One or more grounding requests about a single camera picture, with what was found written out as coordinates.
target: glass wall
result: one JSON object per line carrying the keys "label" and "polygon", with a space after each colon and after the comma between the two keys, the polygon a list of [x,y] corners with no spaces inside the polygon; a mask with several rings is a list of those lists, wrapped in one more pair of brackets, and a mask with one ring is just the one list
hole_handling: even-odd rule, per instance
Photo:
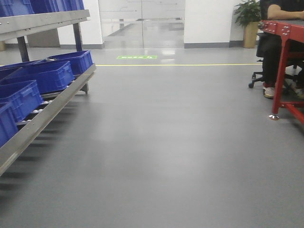
{"label": "glass wall", "polygon": [[105,48],[183,47],[185,0],[100,0]]}

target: black pants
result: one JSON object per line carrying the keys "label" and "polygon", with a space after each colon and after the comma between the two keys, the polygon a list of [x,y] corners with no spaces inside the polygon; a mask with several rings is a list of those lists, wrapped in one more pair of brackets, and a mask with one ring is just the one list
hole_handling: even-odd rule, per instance
{"label": "black pants", "polygon": [[[268,34],[266,37],[263,38],[260,49],[264,53],[263,75],[265,78],[265,83],[274,85],[276,83],[276,77],[282,50],[281,37]],[[304,44],[297,41],[292,41],[290,45],[290,51],[304,52]],[[301,71],[299,75],[303,75],[302,78],[304,79],[303,71]]]}

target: blue plastic crate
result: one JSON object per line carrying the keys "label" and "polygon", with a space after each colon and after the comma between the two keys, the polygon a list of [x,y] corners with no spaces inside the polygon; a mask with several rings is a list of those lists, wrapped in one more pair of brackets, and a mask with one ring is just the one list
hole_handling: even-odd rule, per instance
{"label": "blue plastic crate", "polygon": [[11,102],[15,122],[43,103],[36,81],[0,85],[0,103]]}
{"label": "blue plastic crate", "polygon": [[33,14],[30,0],[0,0],[0,17]]}
{"label": "blue plastic crate", "polygon": [[10,140],[17,131],[11,102],[0,103],[0,147]]}
{"label": "blue plastic crate", "polygon": [[84,10],[84,3],[82,0],[64,0],[67,11]]}
{"label": "blue plastic crate", "polygon": [[11,69],[11,68],[19,68],[19,67],[22,67],[22,66],[33,64],[35,62],[36,61],[29,61],[29,62],[15,63],[15,64],[11,64],[11,65],[4,65],[4,66],[0,66],[0,70]]}
{"label": "blue plastic crate", "polygon": [[36,80],[40,93],[45,94],[65,89],[74,79],[71,64],[65,61],[24,66],[7,76],[5,83]]}
{"label": "blue plastic crate", "polygon": [[0,69],[0,85],[2,85],[4,83],[4,81],[5,81],[4,78],[6,78],[8,75],[10,75],[11,73],[15,72],[18,69],[19,69],[19,67]]}
{"label": "blue plastic crate", "polygon": [[30,0],[35,13],[66,11],[64,0]]}
{"label": "blue plastic crate", "polygon": [[16,63],[11,65],[0,66],[0,85],[5,84],[4,78],[13,73],[14,71],[18,70],[22,66],[26,66],[28,64],[35,63],[36,61],[30,62],[23,62],[23,63]]}
{"label": "blue plastic crate", "polygon": [[73,75],[77,76],[84,73],[92,64],[91,51],[78,51],[57,56],[50,56],[41,61],[37,61],[38,64],[46,63],[49,61],[63,62],[70,61]]}

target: shoe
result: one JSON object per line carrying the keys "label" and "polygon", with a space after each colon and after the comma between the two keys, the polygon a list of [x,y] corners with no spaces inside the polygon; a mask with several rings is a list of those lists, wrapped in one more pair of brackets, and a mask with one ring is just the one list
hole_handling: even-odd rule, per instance
{"label": "shoe", "polygon": [[290,87],[298,98],[304,99],[304,88],[298,88],[295,82],[293,82]]}
{"label": "shoe", "polygon": [[263,83],[263,95],[266,98],[273,99],[275,96],[275,88]]}

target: black shirt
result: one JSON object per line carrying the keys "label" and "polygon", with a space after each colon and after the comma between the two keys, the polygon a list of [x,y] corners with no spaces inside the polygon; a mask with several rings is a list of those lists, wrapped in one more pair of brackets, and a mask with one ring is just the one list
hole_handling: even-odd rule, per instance
{"label": "black shirt", "polygon": [[304,0],[271,0],[269,5],[278,5],[284,11],[303,11]]}

